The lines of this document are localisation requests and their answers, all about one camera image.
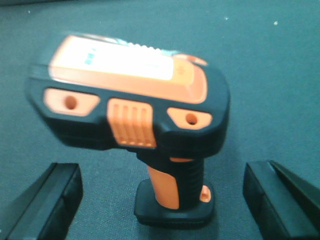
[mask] handheld scanner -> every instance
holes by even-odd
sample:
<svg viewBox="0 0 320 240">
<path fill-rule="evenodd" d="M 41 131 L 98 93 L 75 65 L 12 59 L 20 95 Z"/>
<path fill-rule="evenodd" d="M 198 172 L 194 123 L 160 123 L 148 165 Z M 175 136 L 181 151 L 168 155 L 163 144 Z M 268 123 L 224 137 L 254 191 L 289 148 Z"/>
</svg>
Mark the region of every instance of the handheld scanner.
<svg viewBox="0 0 320 240">
<path fill-rule="evenodd" d="M 28 93 L 65 144 L 121 148 L 183 162 L 216 154 L 229 90 L 196 56 L 90 34 L 53 36 L 31 68 Z"/>
</svg>

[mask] orange grip panel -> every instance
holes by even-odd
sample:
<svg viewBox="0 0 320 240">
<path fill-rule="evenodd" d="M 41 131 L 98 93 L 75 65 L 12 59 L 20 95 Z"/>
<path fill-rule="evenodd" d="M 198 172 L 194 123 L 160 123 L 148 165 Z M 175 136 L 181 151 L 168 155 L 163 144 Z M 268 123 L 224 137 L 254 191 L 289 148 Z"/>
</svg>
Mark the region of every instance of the orange grip panel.
<svg viewBox="0 0 320 240">
<path fill-rule="evenodd" d="M 120 98 L 107 103 L 107 120 L 119 145 L 155 148 L 153 108 L 150 104 Z"/>
<path fill-rule="evenodd" d="M 192 158 L 180 158 L 180 157 L 170 157 L 171 162 L 175 163 L 185 163 L 185 162 L 190 162 L 193 159 Z"/>
<path fill-rule="evenodd" d="M 178 209 L 179 193 L 176 179 L 150 166 L 147 168 L 158 203 L 168 209 Z"/>
<path fill-rule="evenodd" d="M 181 129 L 198 130 L 207 127 L 213 117 L 210 113 L 169 107 L 166 111 L 172 121 Z"/>
<path fill-rule="evenodd" d="M 69 35 L 49 64 L 58 82 L 199 104 L 207 77 L 190 61 L 85 37 Z"/>
<path fill-rule="evenodd" d="M 88 93 L 47 88 L 43 101 L 54 113 L 84 117 L 98 105 L 100 98 Z"/>
</svg>

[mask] orange and black scanner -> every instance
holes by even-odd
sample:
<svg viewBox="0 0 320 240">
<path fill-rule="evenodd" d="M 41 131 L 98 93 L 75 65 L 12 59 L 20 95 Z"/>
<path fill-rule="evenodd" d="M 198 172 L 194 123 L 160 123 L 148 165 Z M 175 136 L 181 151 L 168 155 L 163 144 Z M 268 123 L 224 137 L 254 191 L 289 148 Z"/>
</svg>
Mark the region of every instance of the orange and black scanner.
<svg viewBox="0 0 320 240">
<path fill-rule="evenodd" d="M 50 38 L 31 67 L 28 96 L 66 145 L 126 149 L 147 164 L 134 214 L 142 224 L 192 227 L 214 214 L 204 158 L 221 149 L 230 93 L 205 60 L 117 38 Z"/>
</svg>

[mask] black rubber base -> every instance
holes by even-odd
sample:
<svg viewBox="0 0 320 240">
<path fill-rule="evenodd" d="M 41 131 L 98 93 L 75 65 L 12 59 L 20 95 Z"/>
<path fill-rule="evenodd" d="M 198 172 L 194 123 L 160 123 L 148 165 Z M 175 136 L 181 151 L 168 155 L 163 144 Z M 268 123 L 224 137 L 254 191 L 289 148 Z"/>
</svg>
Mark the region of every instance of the black rubber base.
<svg viewBox="0 0 320 240">
<path fill-rule="evenodd" d="M 209 223 L 215 212 L 213 187 L 204 180 L 211 191 L 211 201 L 202 202 L 187 210 L 172 210 L 161 206 L 154 194 L 150 179 L 140 182 L 136 196 L 134 215 L 139 223 L 149 226 L 174 229 L 201 228 Z"/>
</svg>

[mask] screw hole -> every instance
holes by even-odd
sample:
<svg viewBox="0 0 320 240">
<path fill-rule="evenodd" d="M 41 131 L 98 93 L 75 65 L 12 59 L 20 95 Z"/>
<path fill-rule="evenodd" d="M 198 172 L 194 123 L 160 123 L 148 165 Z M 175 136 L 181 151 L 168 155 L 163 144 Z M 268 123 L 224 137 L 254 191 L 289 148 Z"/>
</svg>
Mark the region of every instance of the screw hole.
<svg viewBox="0 0 320 240">
<path fill-rule="evenodd" d="M 77 106 L 77 99 L 74 97 L 74 96 L 67 96 L 65 99 L 64 99 L 64 105 L 67 109 L 69 110 L 73 110 L 76 108 Z"/>
<path fill-rule="evenodd" d="M 195 125 L 197 124 L 198 122 L 198 119 L 197 119 L 197 116 L 194 115 L 193 113 L 188 113 L 186 116 L 185 116 L 185 120 L 188 124 L 190 125 Z"/>
</svg>

